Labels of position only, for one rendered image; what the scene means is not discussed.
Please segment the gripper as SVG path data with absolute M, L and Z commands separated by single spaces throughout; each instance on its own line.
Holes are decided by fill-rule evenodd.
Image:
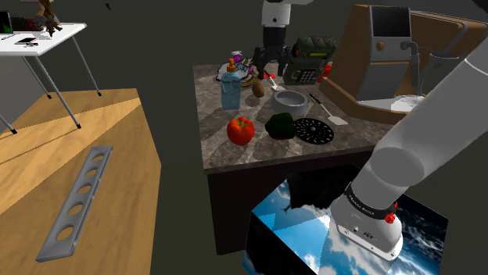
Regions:
M 278 50 L 278 75 L 282 76 L 289 62 L 290 47 L 285 45 L 286 27 L 263 27 L 263 47 L 279 48 Z M 255 47 L 253 53 L 253 64 L 258 72 L 263 72 L 267 65 L 266 50 Z

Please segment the dark green device with keypad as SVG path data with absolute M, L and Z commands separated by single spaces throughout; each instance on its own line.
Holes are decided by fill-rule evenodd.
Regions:
M 292 47 L 283 80 L 287 85 L 314 84 L 337 49 L 334 37 L 298 37 Z

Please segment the grey bowl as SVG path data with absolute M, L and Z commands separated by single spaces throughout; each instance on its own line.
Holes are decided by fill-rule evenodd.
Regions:
M 277 113 L 301 116 L 306 113 L 308 99 L 298 91 L 276 91 L 271 98 L 271 108 Z

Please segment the blue soap bottle orange pump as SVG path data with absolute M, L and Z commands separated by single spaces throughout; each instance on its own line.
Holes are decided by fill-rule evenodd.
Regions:
M 221 77 L 221 106 L 223 110 L 239 110 L 241 77 L 236 72 L 235 60 L 229 59 L 226 72 Z

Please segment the red box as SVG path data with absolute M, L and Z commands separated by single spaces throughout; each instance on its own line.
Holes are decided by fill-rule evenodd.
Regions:
M 327 76 L 328 76 L 328 74 L 329 74 L 329 72 L 330 72 L 331 68 L 332 68 L 332 65 L 331 65 L 331 64 L 328 64 L 328 65 L 327 65 L 327 66 L 324 68 L 324 71 L 323 71 L 322 75 L 321 75 L 321 76 L 320 76 L 320 77 L 317 79 L 317 82 L 318 82 L 318 83 L 321 83 L 322 79 L 323 79 L 324 77 L 327 77 Z

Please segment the green bell pepper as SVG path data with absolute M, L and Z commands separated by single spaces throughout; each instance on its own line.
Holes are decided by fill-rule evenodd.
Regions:
M 294 122 L 295 120 L 288 112 L 275 114 L 265 123 L 265 130 L 273 139 L 291 139 L 296 135 Z

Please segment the wooden sink unit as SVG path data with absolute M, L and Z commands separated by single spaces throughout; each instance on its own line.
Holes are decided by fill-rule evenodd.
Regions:
M 332 68 L 319 85 L 345 114 L 358 119 L 397 123 L 425 97 L 422 83 L 430 71 L 465 57 L 488 37 L 486 22 L 411 9 L 411 34 L 420 55 L 420 93 L 414 92 L 411 74 L 406 73 L 395 98 L 358 101 L 355 96 L 370 54 L 369 6 L 354 5 L 350 10 Z

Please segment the red bell pepper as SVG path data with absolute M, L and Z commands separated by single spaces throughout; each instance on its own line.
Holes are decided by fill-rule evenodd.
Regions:
M 236 145 L 247 145 L 254 134 L 253 123 L 243 116 L 231 120 L 227 125 L 228 140 Z

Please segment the black round perforated disc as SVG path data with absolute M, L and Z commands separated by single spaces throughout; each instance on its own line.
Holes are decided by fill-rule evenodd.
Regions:
M 335 137 L 332 128 L 325 122 L 313 118 L 295 120 L 296 136 L 309 144 L 326 145 Z

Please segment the grey appliance with dark screen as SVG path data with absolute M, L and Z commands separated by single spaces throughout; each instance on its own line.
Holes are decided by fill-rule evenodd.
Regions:
M 395 98 L 406 73 L 411 87 L 420 93 L 420 55 L 411 34 L 408 7 L 367 7 L 370 54 L 366 73 L 355 99 L 371 101 Z

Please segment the robot stand with sky pattern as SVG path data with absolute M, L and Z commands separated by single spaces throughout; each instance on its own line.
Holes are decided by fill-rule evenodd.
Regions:
M 438 275 L 448 219 L 406 195 L 404 244 L 386 262 L 338 233 L 329 206 L 358 174 L 353 165 L 294 173 L 251 212 L 242 265 L 249 275 Z

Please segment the white table with grey legs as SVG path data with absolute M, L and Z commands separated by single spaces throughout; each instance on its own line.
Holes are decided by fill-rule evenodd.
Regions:
M 51 9 L 50 0 L 39 0 L 40 4 L 45 7 L 45 12 L 43 16 L 47 19 L 45 26 L 42 31 L 13 31 L 11 34 L 2 34 L 0 37 L 0 57 L 20 57 L 27 65 L 28 69 L 32 72 L 36 80 L 40 83 L 44 92 L 47 94 L 48 98 L 51 95 L 47 92 L 43 83 L 40 81 L 38 75 L 32 69 L 30 63 L 26 60 L 26 57 L 33 57 L 34 61 L 40 67 L 42 73 L 52 85 L 54 92 L 56 93 L 59 100 L 64 105 L 68 114 L 72 118 L 78 129 L 81 129 L 80 123 L 75 118 L 74 113 L 71 111 L 70 107 L 67 105 L 64 97 L 60 94 L 55 82 L 49 75 L 47 69 L 42 64 L 39 59 L 40 56 L 44 55 L 48 51 L 52 50 L 57 45 L 62 44 L 66 40 L 71 40 L 74 43 L 79 56 L 88 72 L 88 75 L 93 83 L 98 96 L 101 96 L 101 92 L 96 83 L 95 78 L 90 71 L 90 68 L 83 56 L 83 53 L 77 43 L 75 35 L 81 32 L 87 27 L 86 23 L 57 23 L 54 21 L 54 13 Z

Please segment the light wooden cabinet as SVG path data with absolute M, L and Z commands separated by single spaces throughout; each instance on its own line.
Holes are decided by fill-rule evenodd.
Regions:
M 160 159 L 134 88 L 39 98 L 0 130 L 0 275 L 149 275 Z M 71 257 L 36 260 L 89 151 L 113 147 Z

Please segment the grey rack with five holes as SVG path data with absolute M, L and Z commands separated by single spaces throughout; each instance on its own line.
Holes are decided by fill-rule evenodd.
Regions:
M 91 148 L 35 259 L 38 263 L 74 254 L 112 152 L 112 145 Z

